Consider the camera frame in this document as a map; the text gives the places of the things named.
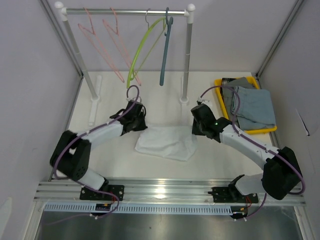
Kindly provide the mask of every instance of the green hanger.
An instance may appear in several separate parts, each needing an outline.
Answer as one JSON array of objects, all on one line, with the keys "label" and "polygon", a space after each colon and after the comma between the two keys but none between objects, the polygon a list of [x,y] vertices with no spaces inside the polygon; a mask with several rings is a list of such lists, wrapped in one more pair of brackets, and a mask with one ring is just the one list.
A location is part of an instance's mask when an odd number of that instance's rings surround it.
[{"label": "green hanger", "polygon": [[[151,51],[153,50],[153,48],[156,46],[158,40],[160,39],[160,37],[162,36],[162,34],[164,33],[165,29],[166,29],[166,22],[165,22],[166,18],[165,17],[161,17],[159,19],[157,19],[149,28],[148,28],[148,31],[146,31],[146,33],[144,34],[141,42],[140,42],[140,45],[138,47],[138,49],[136,50],[136,53],[135,53],[135,56],[133,58],[133,61],[132,61],[132,64],[131,64],[131,67],[130,67],[130,70],[129,70],[129,74],[128,74],[128,79],[127,79],[127,82],[126,82],[126,87],[129,88],[130,87],[130,81],[132,81],[133,79],[135,79],[136,75],[138,74],[138,72],[140,71],[141,67],[143,66],[143,64],[145,63],[145,61],[147,60],[147,57],[149,56],[149,54],[151,53]],[[150,48],[149,52],[147,53],[147,55],[145,56],[145,58],[143,59],[141,65],[139,66],[138,70],[135,71],[135,65],[136,65],[136,62],[137,62],[137,59],[138,59],[138,56],[149,36],[149,34],[152,32],[152,30],[154,29],[154,27],[159,23],[163,21],[163,30],[162,32],[160,33],[160,35],[158,36],[158,38],[156,39],[156,41],[154,42],[154,44],[152,45],[152,47]]]}]

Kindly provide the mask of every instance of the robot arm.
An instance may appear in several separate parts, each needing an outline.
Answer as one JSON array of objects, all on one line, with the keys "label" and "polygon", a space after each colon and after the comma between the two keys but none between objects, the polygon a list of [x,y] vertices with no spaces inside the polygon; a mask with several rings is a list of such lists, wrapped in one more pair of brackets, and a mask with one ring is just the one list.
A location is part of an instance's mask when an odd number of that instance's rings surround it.
[{"label": "robot arm", "polygon": [[[115,115],[110,116],[110,118],[115,119],[119,117],[121,113],[128,110],[132,104],[134,104],[134,101],[129,101],[126,109],[119,110]],[[63,155],[58,163],[57,170],[75,182],[80,182],[94,190],[104,191],[102,188],[108,185],[108,180],[89,168],[90,152],[110,139],[122,136],[131,131],[137,132],[145,130],[147,128],[145,115],[145,107],[142,103],[136,102],[132,109],[126,115],[120,117],[118,121],[101,127],[77,140],[71,146],[70,150]],[[83,134],[83,132],[77,134],[67,130],[61,135],[50,159],[50,165],[52,167],[55,165],[63,149],[81,134]]]},{"label": "robot arm", "polygon": [[194,117],[192,134],[206,136],[238,150],[263,170],[261,174],[240,175],[235,178],[228,186],[234,199],[251,193],[268,193],[273,198],[281,200],[300,182],[292,169],[269,152],[271,150],[279,154],[301,173],[295,154],[290,148],[279,149],[267,145],[236,127],[241,135],[247,138],[244,139],[234,130],[231,121],[224,117],[216,119],[210,108],[203,103],[194,107],[191,113]]}]

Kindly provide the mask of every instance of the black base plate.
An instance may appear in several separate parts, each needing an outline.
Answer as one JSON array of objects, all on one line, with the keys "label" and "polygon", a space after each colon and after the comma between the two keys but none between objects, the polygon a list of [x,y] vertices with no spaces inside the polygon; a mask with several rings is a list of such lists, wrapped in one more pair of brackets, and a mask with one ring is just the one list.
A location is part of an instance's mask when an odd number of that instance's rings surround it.
[{"label": "black base plate", "polygon": [[[124,199],[125,194],[125,186],[124,185],[107,185],[101,187],[101,191],[112,193],[116,195],[120,201]],[[80,200],[92,200],[92,201],[113,201],[112,196],[97,193],[95,191],[91,191],[88,188],[84,187],[81,189]]]},{"label": "black base plate", "polygon": [[253,204],[259,202],[258,195],[256,193],[249,194],[247,196],[242,195],[237,201],[234,201],[229,194],[229,188],[227,186],[215,186],[212,188],[212,196],[214,203],[237,203],[245,204],[246,197],[248,197]]}]

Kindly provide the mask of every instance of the clothes hanger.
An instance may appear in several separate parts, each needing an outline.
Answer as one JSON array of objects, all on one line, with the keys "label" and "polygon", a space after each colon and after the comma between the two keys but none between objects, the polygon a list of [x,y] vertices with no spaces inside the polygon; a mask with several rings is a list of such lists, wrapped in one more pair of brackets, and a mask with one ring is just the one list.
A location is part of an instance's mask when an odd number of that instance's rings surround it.
[{"label": "clothes hanger", "polygon": [[[113,43],[115,44],[116,49],[118,49],[118,51],[120,52],[122,58],[124,59],[126,65],[128,66],[128,68],[130,68],[130,66],[132,64],[132,61],[131,61],[131,58],[130,58],[129,53],[128,53],[128,50],[127,50],[127,48],[126,48],[126,46],[124,44],[124,41],[123,41],[123,39],[122,39],[122,37],[120,35],[120,32],[119,32],[118,16],[117,16],[115,10],[112,7],[110,7],[110,9],[112,10],[113,15],[115,17],[115,29],[113,29],[105,19],[102,20],[102,23],[103,23],[105,29],[107,30],[109,36],[111,37]],[[117,41],[113,37],[112,32],[115,35],[117,35],[117,37],[119,39],[119,42],[120,42],[120,45],[121,45],[121,47],[122,47],[124,52],[120,50],[120,47],[118,46]],[[139,84],[139,86],[141,86],[141,81],[140,81],[137,73],[135,73],[135,79],[136,79],[137,83]]]},{"label": "clothes hanger", "polygon": [[[104,59],[104,61],[108,64],[108,66],[114,71],[114,73],[118,76],[118,78],[121,80],[121,82],[125,82],[124,77],[122,76],[122,74],[120,73],[120,71],[117,69],[117,67],[115,66],[114,61],[112,60],[111,56],[108,54],[108,51],[105,49],[103,43],[101,42],[101,40],[98,38],[94,25],[92,23],[92,19],[91,19],[91,15],[88,12],[88,10],[84,7],[84,10],[86,11],[86,14],[89,17],[90,20],[90,24],[91,24],[91,30],[84,27],[83,25],[81,25],[80,23],[78,24],[79,29],[81,30],[81,32],[84,34],[84,36],[89,40],[89,42],[92,44],[92,46],[97,50],[97,52],[101,55],[101,57]],[[104,54],[100,51],[100,49],[96,46],[96,44],[94,43],[94,41],[92,40],[92,38],[90,37],[90,35],[93,35],[95,37],[95,39],[97,40],[97,42],[99,43],[100,48],[103,50]]]},{"label": "clothes hanger", "polygon": [[[150,10],[150,8],[146,11],[145,13],[145,21],[148,23],[147,21],[147,14],[148,14],[148,11]],[[164,33],[165,29],[166,29],[166,22],[165,22],[165,17],[161,17],[159,19],[157,19],[150,27],[148,27],[148,30],[146,31],[146,33],[144,34],[141,42],[140,42],[140,45],[138,47],[138,49],[136,50],[136,53],[135,53],[135,56],[133,58],[133,61],[132,61],[132,65],[130,67],[130,70],[129,70],[129,74],[128,74],[128,78],[127,78],[127,81],[126,81],[126,87],[129,88],[130,87],[130,82],[135,78],[136,74],[140,71],[141,67],[143,66],[143,64],[145,63],[145,61],[147,60],[149,54],[151,53],[151,51],[154,49],[154,47],[156,46],[157,42],[159,41],[160,37],[162,36],[162,34]],[[135,68],[135,65],[136,65],[136,62],[137,62],[137,59],[139,57],[139,54],[149,36],[149,34],[153,31],[154,27],[160,23],[162,21],[162,25],[163,25],[163,30],[162,32],[159,34],[159,36],[157,37],[157,39],[155,40],[154,44],[152,45],[152,47],[150,48],[149,52],[147,53],[147,55],[145,56],[145,58],[143,59],[141,65],[139,66],[138,70],[136,72],[134,72],[134,68]]]},{"label": "clothes hanger", "polygon": [[148,24],[148,29],[149,29],[149,22],[147,21],[147,14],[148,14],[148,11],[150,10],[151,8],[148,8],[145,12],[145,22]]},{"label": "clothes hanger", "polygon": [[174,23],[174,18],[171,16],[170,20],[168,20],[168,10],[167,7],[165,10],[165,23],[167,25],[167,30],[165,35],[165,44],[164,44],[164,51],[163,51],[163,59],[162,59],[162,66],[161,66],[161,72],[160,72],[160,86],[164,85],[165,82],[165,70],[166,70],[166,63],[167,63],[167,54],[168,54],[168,47],[169,47],[169,38],[170,38],[170,32],[171,32],[171,26]]}]

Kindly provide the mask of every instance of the blue hanger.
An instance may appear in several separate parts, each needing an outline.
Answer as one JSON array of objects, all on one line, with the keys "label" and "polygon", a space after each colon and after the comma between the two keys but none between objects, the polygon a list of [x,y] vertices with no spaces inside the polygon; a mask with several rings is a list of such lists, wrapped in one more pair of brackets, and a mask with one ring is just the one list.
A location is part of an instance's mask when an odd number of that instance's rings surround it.
[{"label": "blue hanger", "polygon": [[166,33],[164,33],[165,44],[164,44],[164,52],[163,52],[163,59],[162,59],[162,67],[161,67],[161,72],[160,72],[160,86],[163,86],[164,82],[165,82],[165,70],[166,70],[169,38],[170,38],[171,26],[174,23],[174,18],[172,16],[168,20],[168,10],[169,10],[169,8],[167,7],[165,10],[165,23],[167,25],[167,31],[166,31]]}]

